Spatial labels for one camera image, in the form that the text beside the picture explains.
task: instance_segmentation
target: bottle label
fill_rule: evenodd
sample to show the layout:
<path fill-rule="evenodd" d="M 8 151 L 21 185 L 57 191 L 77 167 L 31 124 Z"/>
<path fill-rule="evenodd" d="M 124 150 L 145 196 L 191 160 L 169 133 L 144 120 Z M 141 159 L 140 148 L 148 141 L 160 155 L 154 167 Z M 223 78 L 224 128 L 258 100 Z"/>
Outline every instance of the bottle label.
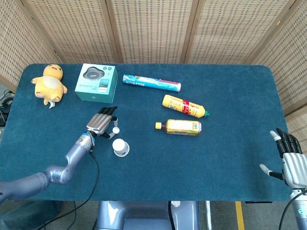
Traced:
<path fill-rule="evenodd" d="M 196 116 L 196 113 L 200 110 L 199 106 L 194 103 L 189 104 L 189 109 L 190 109 L 189 114 L 192 116 Z"/>
<path fill-rule="evenodd" d="M 192 121 L 182 121 L 182 120 L 174 120 L 169 121 L 169 128 L 176 130 L 193 130 L 194 122 Z"/>
<path fill-rule="evenodd" d="M 183 106 L 182 106 L 182 112 L 185 114 L 189 114 L 189 101 L 182 100 Z"/>
<path fill-rule="evenodd" d="M 201 123 L 188 120 L 168 120 L 167 133 L 181 135 L 197 135 L 201 132 Z"/>
<path fill-rule="evenodd" d="M 181 112 L 182 111 L 182 100 L 181 99 L 176 100 L 176 98 L 172 97 L 169 100 L 167 107 Z"/>

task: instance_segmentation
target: woven panel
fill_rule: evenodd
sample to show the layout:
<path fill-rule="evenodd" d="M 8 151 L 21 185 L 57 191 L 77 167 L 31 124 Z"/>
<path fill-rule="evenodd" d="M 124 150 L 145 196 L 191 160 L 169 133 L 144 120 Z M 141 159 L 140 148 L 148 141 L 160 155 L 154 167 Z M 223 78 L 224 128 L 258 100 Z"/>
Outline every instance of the woven panel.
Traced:
<path fill-rule="evenodd" d="M 113 0 L 124 62 L 179 63 L 192 0 Z"/>
<path fill-rule="evenodd" d="M 188 63 L 241 64 L 286 0 L 205 0 Z"/>
<path fill-rule="evenodd" d="M 27 3 L 64 62 L 115 62 L 99 0 Z"/>
<path fill-rule="evenodd" d="M 27 65 L 44 62 L 58 63 L 59 60 L 53 50 L 48 49 L 15 1 L 1 0 L 0 76 L 17 86 Z"/>
<path fill-rule="evenodd" d="M 283 109 L 307 99 L 307 0 L 255 60 L 273 71 Z"/>
<path fill-rule="evenodd" d="M 294 135 L 302 147 L 302 150 L 307 154 L 307 109 L 296 111 L 295 116 L 287 119 L 289 132 Z"/>

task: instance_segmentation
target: table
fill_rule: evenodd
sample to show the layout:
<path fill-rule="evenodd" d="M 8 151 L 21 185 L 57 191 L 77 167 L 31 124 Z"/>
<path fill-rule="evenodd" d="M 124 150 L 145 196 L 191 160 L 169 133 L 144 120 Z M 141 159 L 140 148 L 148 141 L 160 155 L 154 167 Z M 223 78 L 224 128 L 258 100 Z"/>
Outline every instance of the table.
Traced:
<path fill-rule="evenodd" d="M 287 200 L 290 189 L 265 175 L 260 163 L 281 171 L 269 131 L 286 124 L 271 71 L 265 66 L 114 64 L 118 84 L 113 104 L 83 102 L 74 92 L 81 64 L 61 64 L 68 94 L 49 109 L 34 96 L 34 77 L 47 64 L 28 66 L 20 79 L 0 144 L 0 181 L 16 180 L 50 165 L 65 165 L 65 154 L 104 106 L 118 106 L 120 133 L 130 145 L 124 158 L 112 141 L 98 138 L 94 153 L 100 180 L 92 200 Z M 181 82 L 180 92 L 122 83 L 123 74 Z M 162 106 L 165 94 L 202 104 L 210 117 L 194 118 Z M 199 120 L 197 137 L 166 134 L 155 122 Z M 86 156 L 71 184 L 51 184 L 37 200 L 85 200 L 96 165 Z"/>

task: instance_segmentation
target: toothpaste tube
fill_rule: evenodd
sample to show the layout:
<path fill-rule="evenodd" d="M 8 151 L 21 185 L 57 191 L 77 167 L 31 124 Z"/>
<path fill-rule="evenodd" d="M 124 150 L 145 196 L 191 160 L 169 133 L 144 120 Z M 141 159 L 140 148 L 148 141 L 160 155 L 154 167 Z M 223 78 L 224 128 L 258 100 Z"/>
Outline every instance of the toothpaste tube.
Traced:
<path fill-rule="evenodd" d="M 176 91 L 176 92 L 179 92 L 181 89 L 181 84 L 178 82 L 156 79 L 156 78 L 146 78 L 129 74 L 124 74 L 123 83 L 157 88 L 162 90 Z"/>

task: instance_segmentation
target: white cup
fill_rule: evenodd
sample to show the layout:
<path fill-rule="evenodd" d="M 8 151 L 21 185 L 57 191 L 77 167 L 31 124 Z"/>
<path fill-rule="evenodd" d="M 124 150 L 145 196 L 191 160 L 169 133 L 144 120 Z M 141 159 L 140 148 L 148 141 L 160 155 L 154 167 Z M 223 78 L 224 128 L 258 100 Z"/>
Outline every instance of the white cup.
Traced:
<path fill-rule="evenodd" d="M 116 139 L 112 144 L 114 153 L 119 157 L 124 157 L 128 154 L 130 147 L 123 139 Z"/>

